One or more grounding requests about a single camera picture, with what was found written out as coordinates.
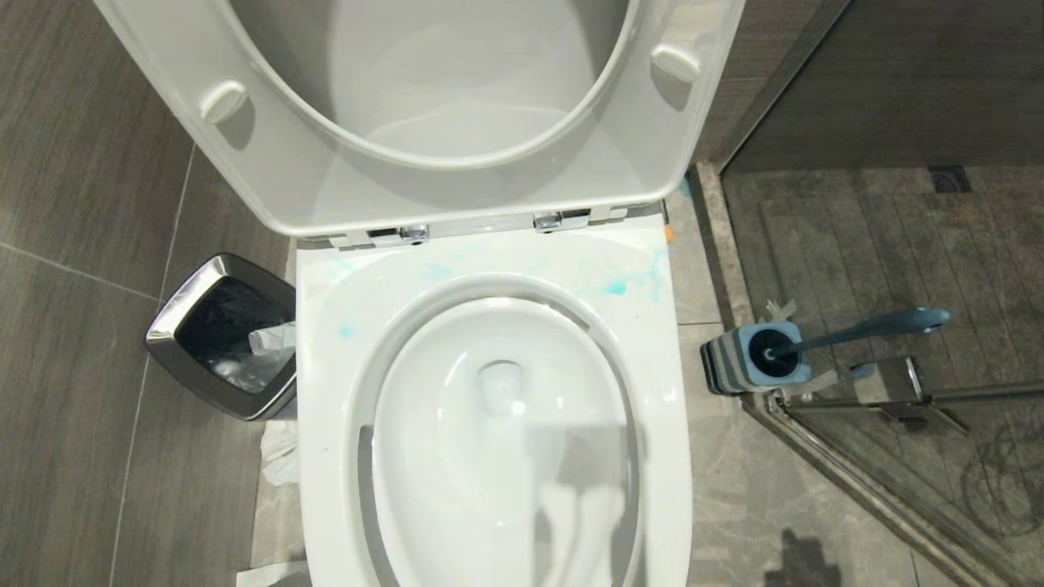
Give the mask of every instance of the blue stain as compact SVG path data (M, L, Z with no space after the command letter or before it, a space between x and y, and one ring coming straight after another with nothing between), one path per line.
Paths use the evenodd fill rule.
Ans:
M623 280L617 280L609 284L606 288L606 294L610 296L623 296L627 292L627 282Z
M453 273L446 265L436 265L434 263L428 263L428 271L424 272L424 279L430 279L432 281L442 281Z

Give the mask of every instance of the white toilet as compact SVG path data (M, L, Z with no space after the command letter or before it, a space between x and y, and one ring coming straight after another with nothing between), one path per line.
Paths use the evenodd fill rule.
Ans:
M660 202L741 0L96 2L302 246L314 585L685 584Z

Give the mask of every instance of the stainless steel trash can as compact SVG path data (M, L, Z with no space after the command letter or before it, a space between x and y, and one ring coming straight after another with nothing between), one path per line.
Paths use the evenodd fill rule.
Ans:
M171 296L145 335L156 360L192 393L241 420L295 417L296 361L252 353L255 330L294 321L293 287L222 253Z

